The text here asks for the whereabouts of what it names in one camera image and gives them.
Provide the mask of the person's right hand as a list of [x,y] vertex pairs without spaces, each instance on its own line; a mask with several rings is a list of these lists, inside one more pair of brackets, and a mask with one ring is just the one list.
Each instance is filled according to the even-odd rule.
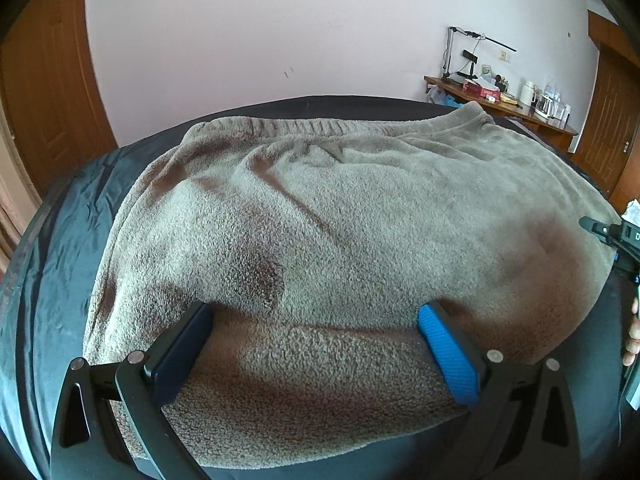
[[640,353],[640,318],[639,300],[634,298],[631,304],[631,322],[625,339],[625,349],[622,363],[624,367],[631,367]]

